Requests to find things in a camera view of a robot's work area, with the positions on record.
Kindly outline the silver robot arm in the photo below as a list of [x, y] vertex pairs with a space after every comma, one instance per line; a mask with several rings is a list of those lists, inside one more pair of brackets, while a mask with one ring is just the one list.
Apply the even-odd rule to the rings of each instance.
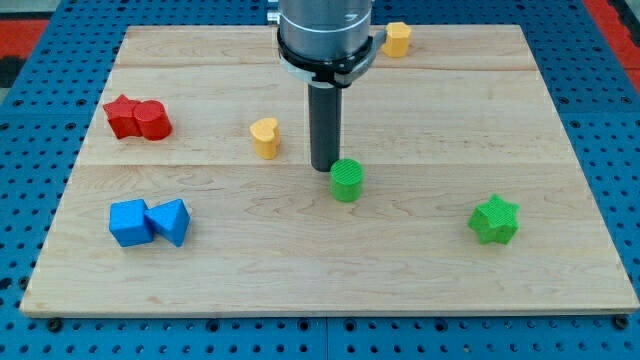
[[308, 90], [311, 166], [340, 158], [342, 91], [363, 76], [386, 41], [370, 33], [371, 0], [281, 0], [276, 39], [284, 69]]

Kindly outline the black clamp ring mount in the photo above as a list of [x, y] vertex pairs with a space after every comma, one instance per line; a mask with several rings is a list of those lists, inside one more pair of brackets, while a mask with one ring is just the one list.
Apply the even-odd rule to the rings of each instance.
[[345, 89], [363, 76], [372, 66], [379, 49], [386, 41], [387, 31], [369, 36], [354, 54], [336, 60], [312, 60], [294, 53], [277, 31], [278, 51], [283, 68], [310, 86]]

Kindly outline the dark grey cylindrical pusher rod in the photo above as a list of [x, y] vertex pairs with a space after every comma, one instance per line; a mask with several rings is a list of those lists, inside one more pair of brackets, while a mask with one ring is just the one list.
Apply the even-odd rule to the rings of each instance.
[[342, 90], [308, 86], [311, 165], [329, 172], [339, 159]]

